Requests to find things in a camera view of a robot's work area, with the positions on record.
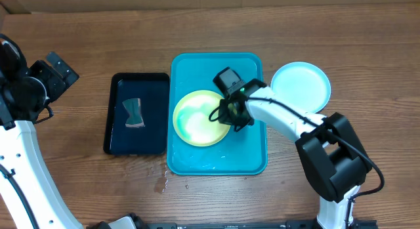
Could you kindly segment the yellow plate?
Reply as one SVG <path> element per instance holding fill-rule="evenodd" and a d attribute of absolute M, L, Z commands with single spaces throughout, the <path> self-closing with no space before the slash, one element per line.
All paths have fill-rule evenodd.
<path fill-rule="evenodd" d="M 181 98 L 173 112 L 173 127 L 178 136 L 187 144 L 197 147 L 211 146 L 221 141 L 230 126 L 209 120 L 220 100 L 220 94 L 208 90 L 193 91 Z"/>

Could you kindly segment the green sponge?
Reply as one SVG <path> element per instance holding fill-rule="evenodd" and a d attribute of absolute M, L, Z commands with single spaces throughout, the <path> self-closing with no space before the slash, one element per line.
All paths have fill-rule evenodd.
<path fill-rule="evenodd" d="M 125 123 L 126 127 L 139 128 L 144 126 L 144 119 L 141 113 L 141 101 L 139 98 L 130 98 L 123 101 L 123 107 L 129 115 Z"/>

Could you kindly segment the light blue plate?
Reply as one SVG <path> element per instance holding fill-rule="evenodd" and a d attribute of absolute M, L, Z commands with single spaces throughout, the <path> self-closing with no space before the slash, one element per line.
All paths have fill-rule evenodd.
<path fill-rule="evenodd" d="M 313 113 L 325 108 L 331 97 L 327 75 L 308 62 L 291 62 L 274 74 L 271 89 L 285 102 Z"/>

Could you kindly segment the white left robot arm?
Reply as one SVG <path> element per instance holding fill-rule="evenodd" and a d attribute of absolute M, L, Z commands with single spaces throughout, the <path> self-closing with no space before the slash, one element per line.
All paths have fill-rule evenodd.
<path fill-rule="evenodd" d="M 41 154 L 35 125 L 77 80 L 55 52 L 29 66 L 1 35 L 1 197 L 17 228 L 82 228 L 64 203 Z"/>

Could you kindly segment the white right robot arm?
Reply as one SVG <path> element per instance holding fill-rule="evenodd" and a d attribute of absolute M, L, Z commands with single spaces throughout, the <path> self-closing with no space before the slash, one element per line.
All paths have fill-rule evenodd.
<path fill-rule="evenodd" d="M 214 84 L 223 98 L 210 121 L 231 125 L 236 132 L 262 121 L 293 141 L 305 176 L 320 196 L 317 228 L 357 228 L 354 199 L 372 166 L 348 119 L 304 111 L 283 101 L 258 79 L 245 82 L 227 67 Z"/>

